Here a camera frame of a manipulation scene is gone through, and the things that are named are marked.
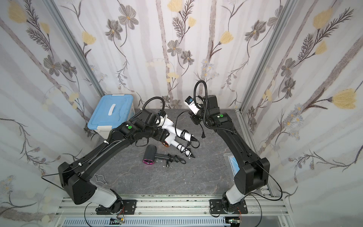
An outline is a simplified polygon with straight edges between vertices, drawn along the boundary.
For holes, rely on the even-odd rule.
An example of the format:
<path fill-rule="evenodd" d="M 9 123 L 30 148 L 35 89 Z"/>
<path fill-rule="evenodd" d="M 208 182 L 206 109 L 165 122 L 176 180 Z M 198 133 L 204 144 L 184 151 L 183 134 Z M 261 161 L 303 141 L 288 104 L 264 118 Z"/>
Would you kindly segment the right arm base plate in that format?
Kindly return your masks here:
<path fill-rule="evenodd" d="M 230 204 L 226 199 L 209 200 L 211 214 L 247 214 L 248 209 L 245 200 L 235 204 Z"/>

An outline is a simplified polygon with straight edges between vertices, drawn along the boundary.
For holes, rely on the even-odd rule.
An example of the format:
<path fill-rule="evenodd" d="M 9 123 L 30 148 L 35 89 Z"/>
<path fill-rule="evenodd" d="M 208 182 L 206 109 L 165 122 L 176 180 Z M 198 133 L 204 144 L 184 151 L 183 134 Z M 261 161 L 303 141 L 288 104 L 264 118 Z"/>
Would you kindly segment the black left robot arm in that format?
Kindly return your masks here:
<path fill-rule="evenodd" d="M 169 131 L 137 121 L 122 123 L 110 131 L 109 137 L 84 157 L 58 167 L 60 189 L 64 190 L 76 205 L 86 202 L 98 204 L 110 214 L 118 214 L 124 208 L 122 198 L 112 189 L 91 183 L 93 175 L 123 149 L 143 138 L 164 142 Z"/>

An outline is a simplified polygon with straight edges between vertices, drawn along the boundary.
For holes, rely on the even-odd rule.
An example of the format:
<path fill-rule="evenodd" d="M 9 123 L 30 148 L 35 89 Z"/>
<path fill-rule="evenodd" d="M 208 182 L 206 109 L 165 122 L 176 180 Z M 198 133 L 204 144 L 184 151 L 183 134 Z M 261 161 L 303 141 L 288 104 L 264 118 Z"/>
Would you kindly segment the dark grey pink hair dryer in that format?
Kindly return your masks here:
<path fill-rule="evenodd" d="M 147 165 L 153 165 L 156 159 L 169 161 L 170 157 L 168 155 L 158 154 L 157 147 L 155 145 L 148 145 L 144 153 L 142 162 Z"/>

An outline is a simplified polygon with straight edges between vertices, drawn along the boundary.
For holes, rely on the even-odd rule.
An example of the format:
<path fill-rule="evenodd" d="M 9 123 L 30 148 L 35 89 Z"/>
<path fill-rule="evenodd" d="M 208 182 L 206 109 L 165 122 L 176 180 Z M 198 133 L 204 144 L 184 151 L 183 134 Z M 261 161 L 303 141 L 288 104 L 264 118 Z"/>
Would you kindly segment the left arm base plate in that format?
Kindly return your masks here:
<path fill-rule="evenodd" d="M 137 200 L 116 200 L 115 204 L 110 208 L 99 205 L 95 211 L 97 215 L 116 215 L 120 213 L 134 215 L 136 207 Z"/>

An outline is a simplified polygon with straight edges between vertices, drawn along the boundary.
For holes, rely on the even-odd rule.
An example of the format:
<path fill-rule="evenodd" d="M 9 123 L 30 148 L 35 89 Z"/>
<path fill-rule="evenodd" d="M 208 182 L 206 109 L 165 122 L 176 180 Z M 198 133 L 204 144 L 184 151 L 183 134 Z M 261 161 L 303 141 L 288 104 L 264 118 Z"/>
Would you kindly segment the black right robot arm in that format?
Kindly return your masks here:
<path fill-rule="evenodd" d="M 209 155 L 220 151 L 220 142 L 226 145 L 237 161 L 239 170 L 233 177 L 234 184 L 222 195 L 221 207 L 225 213 L 233 214 L 243 207 L 248 195 L 255 194 L 256 190 L 267 185 L 268 180 L 274 178 L 270 175 L 270 162 L 267 158 L 260 158 L 237 132 L 232 118 L 221 113 L 218 108 L 206 111 L 206 115 L 199 113 L 191 119 L 203 123 L 205 127 L 213 130 L 220 139 L 209 142 L 206 146 Z"/>

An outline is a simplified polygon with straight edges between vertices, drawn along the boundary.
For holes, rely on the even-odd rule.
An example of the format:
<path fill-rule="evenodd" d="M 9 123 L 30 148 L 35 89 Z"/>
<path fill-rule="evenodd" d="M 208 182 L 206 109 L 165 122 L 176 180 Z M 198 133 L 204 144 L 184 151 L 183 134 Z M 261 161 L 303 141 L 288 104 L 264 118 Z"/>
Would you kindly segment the white hair dryer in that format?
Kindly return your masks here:
<path fill-rule="evenodd" d="M 175 140 L 170 141 L 170 142 L 166 141 L 165 143 L 163 143 L 163 145 L 166 146 L 166 147 L 174 146 L 176 149 L 178 149 L 186 157 L 195 158 L 195 156 L 193 155 L 190 148 L 183 146 L 182 144 L 180 144 L 179 142 L 177 142 Z"/>
<path fill-rule="evenodd" d="M 165 117 L 161 116 L 160 120 L 157 120 L 156 123 L 158 127 L 166 129 L 170 132 L 170 135 L 166 138 L 167 142 L 175 140 L 176 137 L 188 142 L 197 141 L 197 139 L 186 130 L 175 128 L 174 122 L 167 118 L 167 115 Z"/>

